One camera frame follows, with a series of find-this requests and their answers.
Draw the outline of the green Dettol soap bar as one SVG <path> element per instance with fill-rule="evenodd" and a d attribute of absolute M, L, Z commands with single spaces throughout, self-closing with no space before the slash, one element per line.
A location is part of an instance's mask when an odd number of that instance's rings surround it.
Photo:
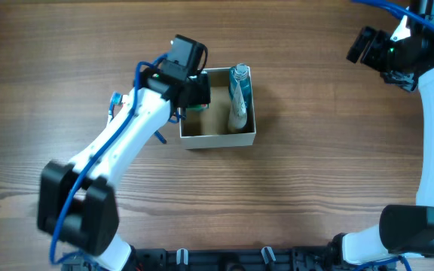
<path fill-rule="evenodd" d="M 189 105 L 186 110 L 187 111 L 205 111 L 209 108 L 208 104 L 199 104 L 199 105 Z"/>

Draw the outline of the white lotion tube with leaves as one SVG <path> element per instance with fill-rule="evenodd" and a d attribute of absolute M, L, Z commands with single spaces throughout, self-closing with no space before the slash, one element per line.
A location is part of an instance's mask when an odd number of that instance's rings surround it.
<path fill-rule="evenodd" d="M 232 133 L 241 132 L 247 124 L 247 109 L 240 84 L 232 90 L 231 110 L 228 118 L 228 129 Z"/>

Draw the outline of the blue Listerine mouthwash bottle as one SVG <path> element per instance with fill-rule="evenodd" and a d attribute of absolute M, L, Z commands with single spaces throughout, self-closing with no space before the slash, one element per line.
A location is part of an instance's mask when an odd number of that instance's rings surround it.
<path fill-rule="evenodd" d="M 252 98 L 249 67 L 243 63 L 231 67 L 229 70 L 229 81 L 229 96 L 231 100 L 234 99 L 234 90 L 237 88 L 237 85 L 240 85 L 246 108 L 249 108 L 250 100 Z"/>

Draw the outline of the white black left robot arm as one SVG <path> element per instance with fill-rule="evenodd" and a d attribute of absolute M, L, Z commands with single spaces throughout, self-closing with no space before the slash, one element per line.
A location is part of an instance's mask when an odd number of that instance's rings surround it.
<path fill-rule="evenodd" d="M 67 164 L 50 161 L 43 168 L 36 223 L 52 236 L 51 264 L 79 257 L 98 269 L 140 268 L 135 248 L 117 233 L 116 191 L 144 144 L 183 108 L 209 95 L 207 72 L 175 81 L 146 69 L 115 101 L 121 110 L 93 142 Z"/>

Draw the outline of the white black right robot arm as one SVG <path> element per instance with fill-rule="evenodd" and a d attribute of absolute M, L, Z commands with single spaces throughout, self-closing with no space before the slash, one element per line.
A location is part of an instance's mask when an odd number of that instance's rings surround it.
<path fill-rule="evenodd" d="M 423 106 L 423 164 L 412 206 L 388 205 L 378 224 L 340 235 L 333 263 L 364 266 L 399 256 L 434 257 L 434 27 L 362 28 L 347 59 L 380 72 L 388 84 L 417 91 Z"/>

